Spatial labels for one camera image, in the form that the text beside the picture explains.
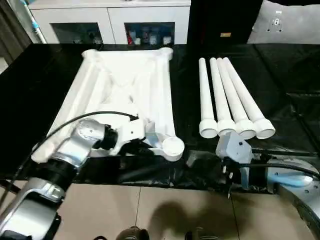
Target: curtain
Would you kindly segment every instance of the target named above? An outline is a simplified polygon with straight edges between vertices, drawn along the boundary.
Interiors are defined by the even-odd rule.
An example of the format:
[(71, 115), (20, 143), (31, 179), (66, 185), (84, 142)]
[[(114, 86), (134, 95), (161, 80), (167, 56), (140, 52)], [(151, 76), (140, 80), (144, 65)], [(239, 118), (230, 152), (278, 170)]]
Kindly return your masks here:
[(0, 56), (10, 65), (32, 41), (6, 0), (0, 0)]

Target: white tube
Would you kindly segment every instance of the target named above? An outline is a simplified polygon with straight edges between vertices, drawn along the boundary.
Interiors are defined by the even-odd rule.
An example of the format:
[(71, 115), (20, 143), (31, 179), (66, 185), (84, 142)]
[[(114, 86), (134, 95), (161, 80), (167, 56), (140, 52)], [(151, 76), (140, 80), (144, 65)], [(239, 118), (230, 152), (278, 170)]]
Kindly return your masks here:
[(231, 64), (230, 60), (225, 57), (223, 61), (246, 113), (248, 114), (250, 120), (254, 122), (256, 137), (258, 139), (270, 138), (276, 132), (274, 126), (268, 119), (265, 118), (250, 92), (236, 72), (234, 66)]
[(241, 104), (237, 91), (229, 77), (227, 68), (222, 58), (217, 59), (217, 65), (225, 95), (228, 99), (228, 103), (232, 112), (233, 119), (235, 121), (236, 132), (244, 139), (251, 139), (256, 135), (255, 126), (248, 119), (246, 111)]
[(204, 58), (199, 59), (199, 78), (201, 104), (201, 122), (199, 124), (199, 133), (203, 138), (212, 139), (217, 136), (218, 129), (212, 107), (206, 60)]
[(236, 124), (231, 119), (224, 86), (222, 85), (221, 77), (219, 74), (217, 60), (214, 57), (210, 59), (210, 69), (212, 76), (215, 109), (218, 121), (218, 135), (223, 136), (228, 132), (236, 131)]

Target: cabinet glass door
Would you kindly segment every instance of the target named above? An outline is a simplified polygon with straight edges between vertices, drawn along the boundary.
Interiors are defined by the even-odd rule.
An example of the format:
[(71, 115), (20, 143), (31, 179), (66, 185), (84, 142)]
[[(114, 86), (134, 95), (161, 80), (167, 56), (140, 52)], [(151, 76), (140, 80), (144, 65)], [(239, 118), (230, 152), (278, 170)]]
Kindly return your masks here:
[(108, 8), (116, 44), (186, 44), (189, 6)]
[(125, 22), (129, 45), (170, 45), (175, 43), (174, 22)]
[(103, 43), (97, 22), (51, 23), (61, 44)]
[(114, 44), (106, 8), (33, 9), (49, 44)]

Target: white frame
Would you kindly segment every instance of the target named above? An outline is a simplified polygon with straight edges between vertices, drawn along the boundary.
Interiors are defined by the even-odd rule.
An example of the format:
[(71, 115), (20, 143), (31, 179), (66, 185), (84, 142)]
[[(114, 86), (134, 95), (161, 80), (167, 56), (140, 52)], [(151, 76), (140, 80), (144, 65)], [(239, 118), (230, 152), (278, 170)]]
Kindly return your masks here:
[(125, 23), (172, 23), (174, 44), (186, 44), (189, 6), (108, 8), (116, 44), (128, 44)]
[(34, 9), (32, 14), (48, 44), (60, 43), (51, 24), (97, 23), (104, 44), (115, 44), (106, 8)]

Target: white wall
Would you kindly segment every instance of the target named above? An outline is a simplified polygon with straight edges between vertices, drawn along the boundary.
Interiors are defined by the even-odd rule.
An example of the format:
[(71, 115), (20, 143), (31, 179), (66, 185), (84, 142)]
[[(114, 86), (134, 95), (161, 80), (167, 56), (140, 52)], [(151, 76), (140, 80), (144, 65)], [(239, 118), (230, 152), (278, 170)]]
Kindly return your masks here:
[(248, 43), (320, 44), (320, 5), (283, 6), (264, 0)]

